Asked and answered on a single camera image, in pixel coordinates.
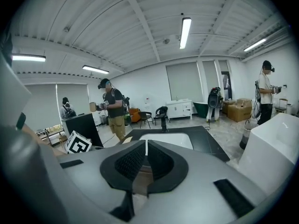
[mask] black pants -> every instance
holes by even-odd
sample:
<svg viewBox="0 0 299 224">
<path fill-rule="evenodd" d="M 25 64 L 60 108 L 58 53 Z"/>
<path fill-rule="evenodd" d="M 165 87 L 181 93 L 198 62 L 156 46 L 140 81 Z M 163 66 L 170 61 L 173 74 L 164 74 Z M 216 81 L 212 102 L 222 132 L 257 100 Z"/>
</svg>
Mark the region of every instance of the black pants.
<svg viewBox="0 0 299 224">
<path fill-rule="evenodd" d="M 269 119 L 271 119 L 271 115 L 272 115 L 272 105 L 271 104 L 261 105 L 261 118 L 257 122 L 257 124 L 261 125 L 264 122 L 267 122 Z"/>
</svg>

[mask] orange armchair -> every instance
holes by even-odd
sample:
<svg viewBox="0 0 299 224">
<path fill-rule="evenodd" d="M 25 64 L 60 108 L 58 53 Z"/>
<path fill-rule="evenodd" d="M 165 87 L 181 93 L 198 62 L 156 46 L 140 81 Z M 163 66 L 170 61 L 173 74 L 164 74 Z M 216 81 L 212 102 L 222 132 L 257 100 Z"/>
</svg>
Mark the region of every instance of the orange armchair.
<svg viewBox="0 0 299 224">
<path fill-rule="evenodd" d="M 132 123 L 137 123 L 141 118 L 140 118 L 140 115 L 138 114 L 140 110 L 137 108 L 137 109 L 134 109 L 134 108 L 130 108 L 129 109 L 129 114 L 131 115 L 131 120 L 132 120 Z"/>
</svg>

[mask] black velcro strip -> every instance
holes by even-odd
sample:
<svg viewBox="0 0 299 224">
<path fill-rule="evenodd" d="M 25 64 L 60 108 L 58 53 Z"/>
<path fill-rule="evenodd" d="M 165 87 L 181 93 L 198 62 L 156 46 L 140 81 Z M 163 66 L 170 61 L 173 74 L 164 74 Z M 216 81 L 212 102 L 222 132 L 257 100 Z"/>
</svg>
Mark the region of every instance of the black velcro strip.
<svg viewBox="0 0 299 224">
<path fill-rule="evenodd" d="M 224 199 L 232 208 L 238 218 L 244 216 L 254 209 L 254 206 L 237 190 L 237 188 L 227 179 L 214 182 Z"/>
<path fill-rule="evenodd" d="M 62 168 L 69 168 L 69 167 L 76 166 L 76 165 L 81 164 L 81 163 L 84 163 L 84 162 L 80 159 L 76 159 L 76 160 L 69 161 L 69 162 L 63 162 L 63 163 L 60 164 L 60 166 Z"/>
</svg>

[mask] black and white qr-like marker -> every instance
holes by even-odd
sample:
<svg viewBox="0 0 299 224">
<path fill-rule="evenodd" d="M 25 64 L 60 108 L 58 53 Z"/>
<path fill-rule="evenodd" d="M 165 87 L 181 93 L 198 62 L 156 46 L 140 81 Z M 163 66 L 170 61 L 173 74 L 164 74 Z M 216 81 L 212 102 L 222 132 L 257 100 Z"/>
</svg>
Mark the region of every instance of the black and white qr-like marker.
<svg viewBox="0 0 299 224">
<path fill-rule="evenodd" d="M 66 151 L 70 154 L 88 152 L 91 146 L 87 138 L 73 131 L 66 142 Z"/>
</svg>

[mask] man in white t-shirt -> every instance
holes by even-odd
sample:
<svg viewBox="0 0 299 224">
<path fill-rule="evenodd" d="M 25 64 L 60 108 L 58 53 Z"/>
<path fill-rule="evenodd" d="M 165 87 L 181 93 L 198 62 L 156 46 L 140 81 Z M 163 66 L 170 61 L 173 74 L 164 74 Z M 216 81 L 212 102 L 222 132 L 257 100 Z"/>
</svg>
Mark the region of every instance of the man in white t-shirt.
<svg viewBox="0 0 299 224">
<path fill-rule="evenodd" d="M 274 91 L 270 85 L 267 75 L 271 74 L 272 65 L 269 61 L 263 62 L 263 71 L 261 72 L 258 85 L 261 93 L 261 118 L 257 124 L 261 125 L 271 119 Z"/>
</svg>

